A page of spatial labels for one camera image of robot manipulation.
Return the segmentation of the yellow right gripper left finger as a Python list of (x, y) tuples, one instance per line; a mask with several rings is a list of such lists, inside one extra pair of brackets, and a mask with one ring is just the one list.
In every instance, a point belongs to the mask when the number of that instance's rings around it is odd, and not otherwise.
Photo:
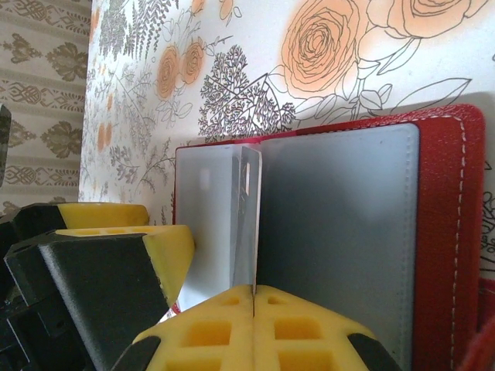
[(113, 370), (252, 370), (254, 298), (238, 285), (136, 336)]

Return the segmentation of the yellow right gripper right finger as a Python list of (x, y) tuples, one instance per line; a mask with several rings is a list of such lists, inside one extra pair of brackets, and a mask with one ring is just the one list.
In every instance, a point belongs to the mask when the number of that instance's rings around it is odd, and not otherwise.
[(277, 288), (254, 298), (256, 370), (399, 370), (374, 333), (354, 320)]

